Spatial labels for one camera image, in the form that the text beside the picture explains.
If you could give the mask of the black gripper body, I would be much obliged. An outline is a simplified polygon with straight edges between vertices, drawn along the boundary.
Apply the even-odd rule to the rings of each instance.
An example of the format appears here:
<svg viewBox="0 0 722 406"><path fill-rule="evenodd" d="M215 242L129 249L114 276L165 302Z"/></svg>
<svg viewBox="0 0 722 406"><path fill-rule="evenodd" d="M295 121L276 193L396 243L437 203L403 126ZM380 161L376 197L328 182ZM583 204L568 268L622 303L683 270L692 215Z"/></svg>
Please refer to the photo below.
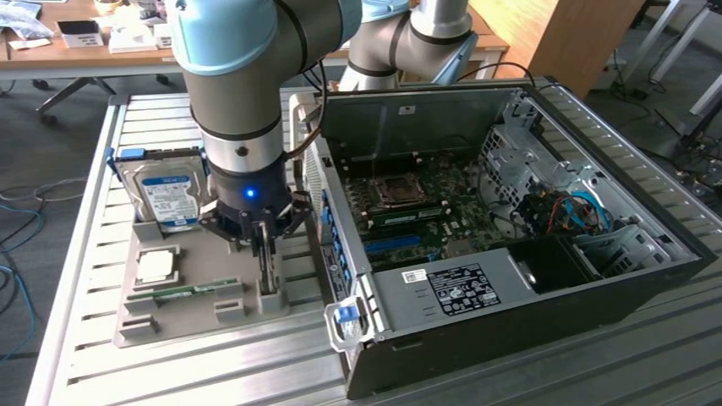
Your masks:
<svg viewBox="0 0 722 406"><path fill-rule="evenodd" d="M281 211L291 203L285 165L273 162L259 171L233 173L209 163L219 201L235 211Z"/></svg>

